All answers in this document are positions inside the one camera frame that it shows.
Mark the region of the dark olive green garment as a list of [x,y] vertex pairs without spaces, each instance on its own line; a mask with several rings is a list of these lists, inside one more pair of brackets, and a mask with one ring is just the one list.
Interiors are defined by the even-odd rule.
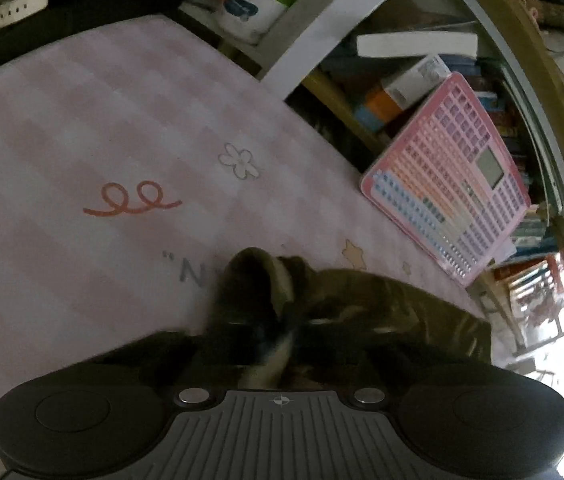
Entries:
[[239,387],[329,389],[491,361],[489,323],[407,283],[246,248],[227,263],[206,333]]

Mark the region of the pink keyboard learning toy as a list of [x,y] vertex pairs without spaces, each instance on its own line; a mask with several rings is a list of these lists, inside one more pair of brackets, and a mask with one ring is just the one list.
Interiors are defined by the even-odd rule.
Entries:
[[362,195],[468,286],[532,206],[476,93],[452,73],[360,182]]

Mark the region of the white orange box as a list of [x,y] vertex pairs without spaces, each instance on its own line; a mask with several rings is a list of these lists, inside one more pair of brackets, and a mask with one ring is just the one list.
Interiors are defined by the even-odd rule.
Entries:
[[353,111],[353,118],[367,130],[378,132],[450,75],[450,68],[439,55],[427,55],[408,70],[375,84]]

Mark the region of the pink cartoon desk mat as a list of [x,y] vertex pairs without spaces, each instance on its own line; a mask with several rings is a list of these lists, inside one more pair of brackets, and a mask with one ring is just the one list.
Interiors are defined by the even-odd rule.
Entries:
[[475,312],[362,196],[360,174],[161,16],[0,67],[0,397],[157,330],[200,330],[246,247],[384,274]]

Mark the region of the white green pen cup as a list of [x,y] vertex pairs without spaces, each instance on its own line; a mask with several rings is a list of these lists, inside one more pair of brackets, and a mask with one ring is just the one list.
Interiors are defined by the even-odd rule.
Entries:
[[232,37],[257,44],[295,0],[225,0],[213,16]]

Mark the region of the white leaning book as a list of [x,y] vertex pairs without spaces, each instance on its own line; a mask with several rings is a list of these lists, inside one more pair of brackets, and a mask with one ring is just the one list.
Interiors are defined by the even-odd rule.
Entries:
[[478,36],[472,32],[383,32],[355,38],[361,58],[413,58],[413,56],[463,55],[476,58]]

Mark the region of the pink flower ornament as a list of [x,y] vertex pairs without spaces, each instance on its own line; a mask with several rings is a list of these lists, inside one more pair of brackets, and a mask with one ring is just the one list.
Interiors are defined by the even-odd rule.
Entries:
[[551,285],[536,284],[522,298],[514,301],[517,312],[514,320],[523,325],[538,328],[545,322],[558,322],[564,309],[564,296]]

